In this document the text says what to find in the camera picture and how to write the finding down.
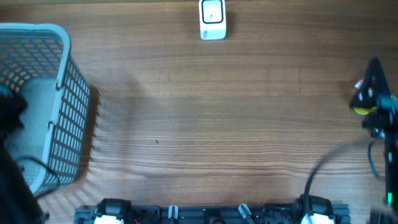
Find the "yellow candy bottle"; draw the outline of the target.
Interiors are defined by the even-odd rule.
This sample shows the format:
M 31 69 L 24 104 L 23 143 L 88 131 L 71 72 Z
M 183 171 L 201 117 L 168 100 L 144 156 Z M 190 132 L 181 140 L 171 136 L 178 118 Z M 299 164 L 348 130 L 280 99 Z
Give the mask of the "yellow candy bottle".
M 361 116 L 366 116 L 370 113 L 376 112 L 377 107 L 372 107 L 372 108 L 353 108 L 353 111 L 357 113 L 358 115 Z

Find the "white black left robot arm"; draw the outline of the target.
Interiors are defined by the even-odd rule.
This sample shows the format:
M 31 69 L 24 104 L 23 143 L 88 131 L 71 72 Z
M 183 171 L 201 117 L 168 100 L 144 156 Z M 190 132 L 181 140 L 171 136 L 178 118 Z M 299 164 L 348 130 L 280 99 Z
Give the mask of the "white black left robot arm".
M 6 148 L 9 135 L 22 127 L 19 115 L 26 102 L 1 87 L 1 223 L 45 223 L 48 218 L 25 182 L 21 168 Z

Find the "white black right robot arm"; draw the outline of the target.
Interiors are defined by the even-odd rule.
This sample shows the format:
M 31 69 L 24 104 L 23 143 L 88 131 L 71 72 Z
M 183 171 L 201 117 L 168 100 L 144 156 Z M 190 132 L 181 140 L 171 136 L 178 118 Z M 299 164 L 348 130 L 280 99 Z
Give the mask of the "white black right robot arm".
M 384 141 L 385 173 L 376 169 L 368 145 L 368 161 L 376 179 L 385 183 L 386 205 L 390 212 L 372 209 L 369 223 L 397 223 L 397 97 L 392 94 L 381 61 L 373 57 L 362 78 L 356 84 L 349 108 L 363 117 L 362 128 L 374 139 Z

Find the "red white snack box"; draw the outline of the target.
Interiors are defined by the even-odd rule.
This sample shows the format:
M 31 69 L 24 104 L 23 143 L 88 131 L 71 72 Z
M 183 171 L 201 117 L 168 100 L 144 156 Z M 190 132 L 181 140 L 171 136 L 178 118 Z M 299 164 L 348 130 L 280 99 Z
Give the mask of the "red white snack box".
M 355 87 L 357 90 L 359 90 L 359 89 L 361 88 L 361 86 L 363 85 L 363 82 L 364 82 L 363 79 L 362 79 L 362 80 L 359 80 L 359 81 L 354 85 L 354 87 Z

